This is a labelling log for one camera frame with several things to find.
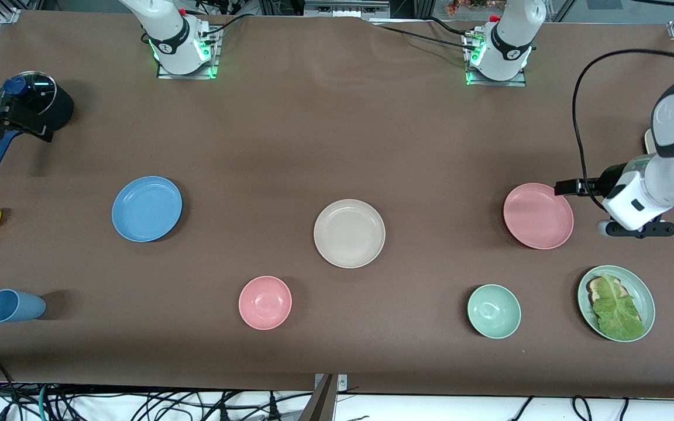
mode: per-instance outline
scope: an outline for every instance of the pink bowl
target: pink bowl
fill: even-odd
[[[522,184],[511,190],[503,203],[503,219],[517,240],[537,250],[564,244],[573,231],[569,202],[545,184]]]
[[[247,325],[270,330],[282,325],[293,304],[288,285],[276,277],[252,279],[238,297],[238,312]]]

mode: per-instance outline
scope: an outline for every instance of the green bowl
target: green bowl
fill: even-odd
[[[467,302],[473,327],[491,339],[508,338],[519,328],[522,309],[516,296],[501,285],[482,285]]]
[[[639,311],[639,316],[641,316],[642,322],[644,322],[644,335],[639,336],[639,338],[631,339],[629,341],[623,339],[615,339],[610,336],[605,335],[600,332],[597,328],[597,315],[594,314],[592,310],[592,303],[589,302],[589,290],[586,286],[594,278],[601,277],[602,275],[612,275],[620,279],[621,285],[623,285],[631,296],[634,298],[634,305],[636,310]],[[589,326],[594,329],[594,332],[599,333],[601,336],[610,339],[611,341],[616,342],[633,342],[638,341],[641,338],[649,333],[652,330],[652,326],[655,324],[655,300],[652,298],[652,293],[649,292],[649,288],[642,282],[639,277],[637,277],[633,272],[623,269],[620,266],[612,266],[607,264],[605,266],[597,266],[584,275],[579,282],[579,289],[577,291],[577,301],[579,303],[579,309],[581,314],[584,316],[584,320]]]

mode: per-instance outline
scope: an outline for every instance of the lettuce leaf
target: lettuce leaf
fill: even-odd
[[[644,335],[644,323],[631,295],[624,295],[615,277],[602,275],[597,278],[596,290],[600,295],[592,304],[597,315],[597,327],[610,338],[630,341]]]

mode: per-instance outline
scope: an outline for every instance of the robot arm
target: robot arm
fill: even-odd
[[[168,72],[185,75],[211,59],[200,48],[208,22],[182,16],[171,0],[119,0],[137,16],[150,37],[157,61]]]
[[[556,194],[588,195],[584,184],[589,183],[594,194],[605,197],[605,211],[625,229],[608,226],[607,234],[672,235],[674,226],[659,217],[674,208],[674,85],[655,104],[651,127],[656,154],[611,166],[598,179],[560,181]],[[648,226],[656,232],[646,232]]]
[[[508,0],[500,21],[482,26],[484,46],[471,65],[491,80],[514,78],[527,65],[545,15],[543,0]]]

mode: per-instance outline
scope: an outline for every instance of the blue cup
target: blue cup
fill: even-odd
[[[13,289],[0,290],[0,323],[33,320],[45,311],[46,301],[37,295]]]

